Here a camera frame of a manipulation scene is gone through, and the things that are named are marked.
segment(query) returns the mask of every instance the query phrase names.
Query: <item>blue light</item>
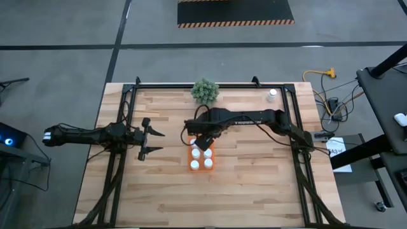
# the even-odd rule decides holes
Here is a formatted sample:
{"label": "blue light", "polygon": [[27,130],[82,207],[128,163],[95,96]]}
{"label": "blue light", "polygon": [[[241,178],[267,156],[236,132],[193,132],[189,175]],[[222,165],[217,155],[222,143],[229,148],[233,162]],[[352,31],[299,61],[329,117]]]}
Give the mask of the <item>blue light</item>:
{"label": "blue light", "polygon": [[4,143],[6,143],[7,146],[11,146],[13,144],[13,140],[12,139],[6,139],[4,141]]}

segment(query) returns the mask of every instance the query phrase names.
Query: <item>orange tray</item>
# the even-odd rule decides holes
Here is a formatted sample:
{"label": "orange tray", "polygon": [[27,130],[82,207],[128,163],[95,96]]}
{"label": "orange tray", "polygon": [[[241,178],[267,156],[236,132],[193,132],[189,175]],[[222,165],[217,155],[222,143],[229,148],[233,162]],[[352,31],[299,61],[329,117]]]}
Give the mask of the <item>orange tray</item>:
{"label": "orange tray", "polygon": [[[190,142],[192,139],[195,139],[195,136],[188,136],[188,142]],[[212,150],[212,156],[210,158],[210,159],[212,159],[212,163],[213,163],[212,168],[210,168],[210,169],[205,168],[205,165],[204,165],[204,161],[205,161],[204,152],[198,148],[199,152],[201,152],[201,156],[197,160],[198,163],[199,163],[199,169],[198,170],[193,170],[193,169],[191,169],[191,162],[194,160],[194,158],[192,157],[192,154],[191,154],[193,148],[192,148],[192,146],[187,147],[188,171],[190,171],[190,172],[211,172],[211,171],[214,170],[214,167],[215,167],[215,143],[212,143],[209,146],[209,149]]]}

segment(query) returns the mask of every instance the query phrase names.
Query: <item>caster wheel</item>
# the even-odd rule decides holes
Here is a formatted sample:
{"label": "caster wheel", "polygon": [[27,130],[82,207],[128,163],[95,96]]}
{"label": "caster wheel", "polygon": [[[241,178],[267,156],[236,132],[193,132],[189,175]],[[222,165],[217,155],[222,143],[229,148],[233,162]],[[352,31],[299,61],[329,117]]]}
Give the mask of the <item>caster wheel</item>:
{"label": "caster wheel", "polygon": [[380,212],[385,212],[387,209],[386,205],[384,205],[383,202],[377,202],[376,203],[376,210],[380,211]]}

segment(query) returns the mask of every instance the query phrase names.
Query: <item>yellow extension cord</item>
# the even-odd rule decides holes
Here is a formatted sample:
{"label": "yellow extension cord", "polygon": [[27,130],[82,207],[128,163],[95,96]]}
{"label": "yellow extension cord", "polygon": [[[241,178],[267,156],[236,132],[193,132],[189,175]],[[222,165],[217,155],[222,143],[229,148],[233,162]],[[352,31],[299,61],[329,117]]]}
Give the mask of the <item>yellow extension cord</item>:
{"label": "yellow extension cord", "polygon": [[[304,81],[304,82],[307,82],[307,81],[305,80],[305,75],[308,74],[308,73],[324,74],[324,75],[327,75],[327,76],[329,76],[329,77],[331,77],[331,78],[336,78],[336,76],[335,76],[335,70],[334,70],[333,68],[331,68],[329,71],[325,71],[325,72],[324,72],[324,71],[309,70],[309,71],[305,71],[305,72],[303,73],[303,81]],[[331,110],[329,110],[329,107],[328,107],[328,105],[326,104],[325,99],[321,96],[321,93],[322,93],[322,92],[317,92],[317,91],[314,90],[314,89],[312,89],[312,91],[313,91],[314,93],[316,93],[316,95],[318,95],[318,96],[321,98],[322,103],[323,103],[324,106],[325,106],[326,112],[327,112],[330,116],[333,116]],[[339,111],[337,111],[337,112],[335,113],[335,115],[340,114],[340,113],[342,112],[342,110],[346,107],[346,105],[347,105],[350,101],[352,101],[353,99],[358,98],[359,96],[361,96],[361,95],[363,95],[363,94],[364,94],[364,92],[359,92],[358,94],[356,94],[355,96],[353,96],[352,98],[350,98],[348,101],[344,102],[344,103],[343,103],[343,107],[342,107]]]}

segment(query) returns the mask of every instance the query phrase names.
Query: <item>black mat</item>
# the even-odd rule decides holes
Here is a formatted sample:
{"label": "black mat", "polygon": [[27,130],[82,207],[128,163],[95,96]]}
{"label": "black mat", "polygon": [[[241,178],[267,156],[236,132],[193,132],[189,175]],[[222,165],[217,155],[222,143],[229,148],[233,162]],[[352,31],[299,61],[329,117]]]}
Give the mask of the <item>black mat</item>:
{"label": "black mat", "polygon": [[294,24],[288,0],[183,0],[178,28]]}

